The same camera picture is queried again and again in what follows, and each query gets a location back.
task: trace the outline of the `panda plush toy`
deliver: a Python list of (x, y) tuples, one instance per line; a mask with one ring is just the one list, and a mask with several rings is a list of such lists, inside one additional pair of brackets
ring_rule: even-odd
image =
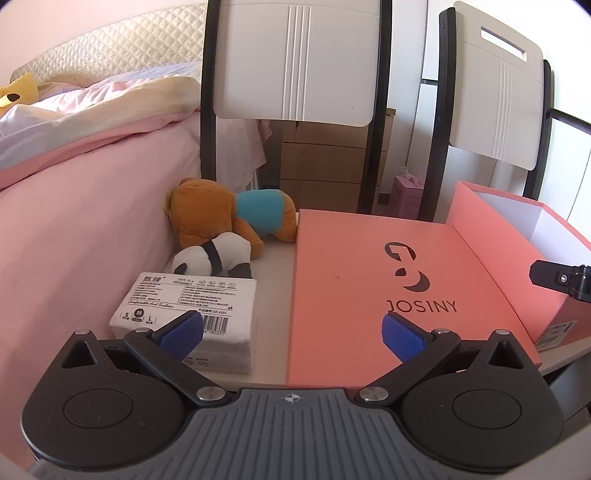
[(213, 277), (228, 272), (233, 278), (252, 278), (251, 244), (232, 232), (220, 233), (200, 247), (188, 247), (173, 258), (173, 273)]

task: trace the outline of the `chair backrest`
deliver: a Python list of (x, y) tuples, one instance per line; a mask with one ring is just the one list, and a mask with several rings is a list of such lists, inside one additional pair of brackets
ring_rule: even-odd
[(202, 176), (216, 176), (215, 115), (369, 125), (358, 212), (370, 213), (384, 134), (391, 23), (392, 0), (210, 0)]
[(420, 220), (433, 221), (449, 145), (529, 170), (539, 194), (550, 139), (550, 66), (496, 18), (455, 2), (440, 14), (436, 118)]

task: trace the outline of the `stuffed animal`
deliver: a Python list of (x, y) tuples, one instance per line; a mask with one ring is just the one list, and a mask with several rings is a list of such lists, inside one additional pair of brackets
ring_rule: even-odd
[(26, 73), (4, 88), (0, 88), (0, 118), (13, 106), (30, 105), (39, 100), (39, 91), (32, 73)]
[(211, 277), (222, 271), (229, 277), (252, 278), (251, 244), (232, 232), (220, 233), (200, 247), (188, 247), (173, 258), (173, 273)]
[(259, 234), (296, 241), (296, 207), (280, 190), (235, 194), (215, 181), (184, 179), (167, 195), (165, 211), (183, 248), (234, 232), (250, 242), (251, 258), (258, 258), (263, 249)]

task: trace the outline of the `metal screw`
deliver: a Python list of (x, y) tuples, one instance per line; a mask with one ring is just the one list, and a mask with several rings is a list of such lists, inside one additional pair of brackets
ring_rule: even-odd
[(222, 387), (213, 385), (211, 387), (202, 387), (197, 390), (197, 398), (202, 401), (221, 400), (226, 396), (226, 391)]
[(359, 390), (359, 396), (367, 402), (382, 401), (388, 398), (388, 390), (382, 387), (365, 387)]

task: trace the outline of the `pink shoe box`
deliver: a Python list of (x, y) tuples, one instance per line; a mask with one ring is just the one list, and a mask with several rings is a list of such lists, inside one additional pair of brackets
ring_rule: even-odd
[(390, 193), (390, 214), (398, 218), (416, 220), (423, 197), (423, 188), (423, 182), (412, 175), (396, 175)]

